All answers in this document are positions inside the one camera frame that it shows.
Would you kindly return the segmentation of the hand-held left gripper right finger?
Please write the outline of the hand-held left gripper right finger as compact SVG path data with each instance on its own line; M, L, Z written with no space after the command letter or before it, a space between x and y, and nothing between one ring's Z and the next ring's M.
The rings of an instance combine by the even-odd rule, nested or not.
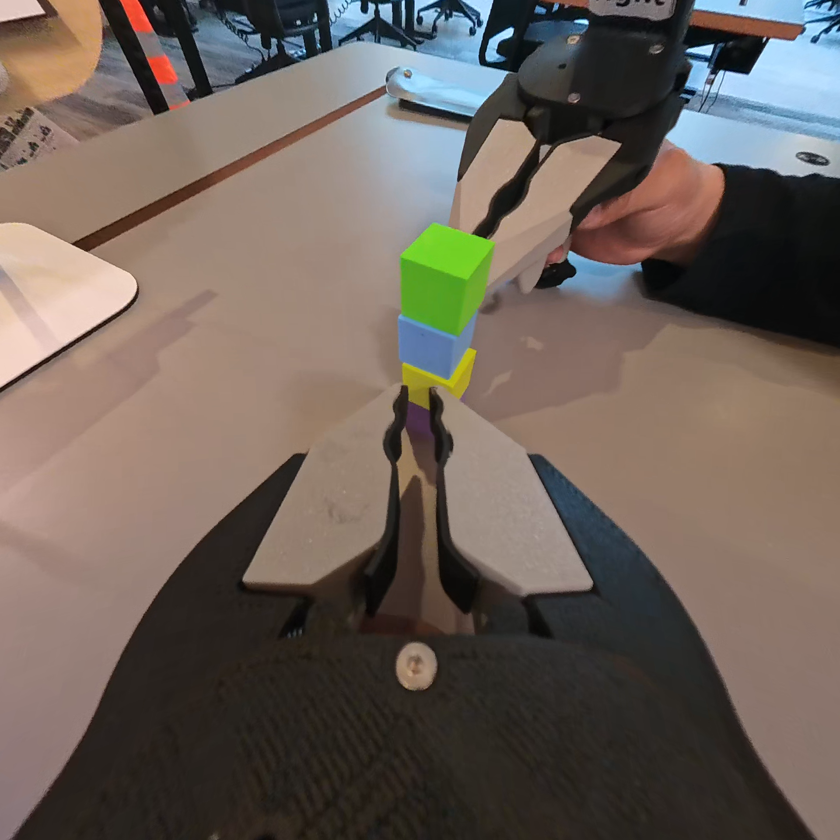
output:
M446 390L428 393L438 573L462 613L485 592L520 601L593 579L527 450Z

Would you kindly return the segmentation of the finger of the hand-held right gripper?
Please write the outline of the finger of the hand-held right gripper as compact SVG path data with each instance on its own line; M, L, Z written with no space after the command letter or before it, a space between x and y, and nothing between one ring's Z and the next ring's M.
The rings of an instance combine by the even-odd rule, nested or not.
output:
M547 219L544 224L517 236L503 238L501 230L495 245L486 294L516 280L524 292L534 288L548 254L569 237L572 206L620 150L618 141L587 136L557 143L546 153L544 171Z
M499 119L458 172L448 225L470 235L517 236L547 219L544 171L547 156L524 121Z

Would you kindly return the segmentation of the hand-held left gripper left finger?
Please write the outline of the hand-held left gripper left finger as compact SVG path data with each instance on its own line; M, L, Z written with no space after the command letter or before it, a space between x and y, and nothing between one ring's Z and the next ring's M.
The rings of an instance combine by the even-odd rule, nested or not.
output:
M406 387L392 385L310 447L243 576L247 589L378 612L396 574L407 404Z

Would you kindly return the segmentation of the green foam cube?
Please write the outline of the green foam cube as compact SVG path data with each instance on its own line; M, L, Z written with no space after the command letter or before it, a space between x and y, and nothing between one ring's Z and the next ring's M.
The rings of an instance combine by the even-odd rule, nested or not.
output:
M448 334L462 333L485 297L494 248L486 238L428 226L400 258L402 315Z

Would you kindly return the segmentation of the yellow foam cube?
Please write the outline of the yellow foam cube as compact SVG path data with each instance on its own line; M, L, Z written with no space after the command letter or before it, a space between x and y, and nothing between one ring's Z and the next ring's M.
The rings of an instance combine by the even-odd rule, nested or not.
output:
M475 362L476 350L468 348L449 377L443 377L402 362L402 383L408 388L409 401L428 409L428 392L432 387L446 390L455 398L460 399L469 386Z

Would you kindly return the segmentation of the blue foam cube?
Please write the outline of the blue foam cube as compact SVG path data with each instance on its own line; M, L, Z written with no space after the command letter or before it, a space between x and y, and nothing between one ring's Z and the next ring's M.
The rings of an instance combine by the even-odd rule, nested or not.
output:
M400 361L448 380L471 345L477 313L458 334L399 315L397 320Z

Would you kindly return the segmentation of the person's right forearm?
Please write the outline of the person's right forearm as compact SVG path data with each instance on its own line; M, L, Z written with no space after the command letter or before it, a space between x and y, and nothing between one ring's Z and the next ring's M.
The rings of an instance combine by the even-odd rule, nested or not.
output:
M642 263L649 296L747 327L839 346L839 181L721 167L717 218L688 267Z

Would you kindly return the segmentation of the person's right hand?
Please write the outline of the person's right hand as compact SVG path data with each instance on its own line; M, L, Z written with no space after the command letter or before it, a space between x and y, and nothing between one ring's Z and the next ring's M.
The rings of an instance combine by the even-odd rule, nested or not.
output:
M717 220L725 185L722 168L666 141L642 182L596 205L545 265L574 253L613 266L656 259L688 267Z

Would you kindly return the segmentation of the shiny silver metal object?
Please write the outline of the shiny silver metal object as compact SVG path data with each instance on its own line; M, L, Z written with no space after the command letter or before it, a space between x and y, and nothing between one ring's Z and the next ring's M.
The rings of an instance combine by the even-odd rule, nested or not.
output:
M407 66L397 66L385 75L385 92L406 111L469 122L489 93L459 87Z

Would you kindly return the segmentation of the orange traffic cone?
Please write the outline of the orange traffic cone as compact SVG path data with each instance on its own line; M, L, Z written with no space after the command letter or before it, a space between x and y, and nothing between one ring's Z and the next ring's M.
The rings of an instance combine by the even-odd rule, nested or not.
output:
M189 99L142 2L121 1L120 5L133 32L127 57L152 112L184 107Z

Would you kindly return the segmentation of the black and white printed sheet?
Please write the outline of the black and white printed sheet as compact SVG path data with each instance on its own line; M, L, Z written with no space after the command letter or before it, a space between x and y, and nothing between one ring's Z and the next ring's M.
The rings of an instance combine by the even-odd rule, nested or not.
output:
M36 161L78 141L45 114L25 108L1 118L1 171Z

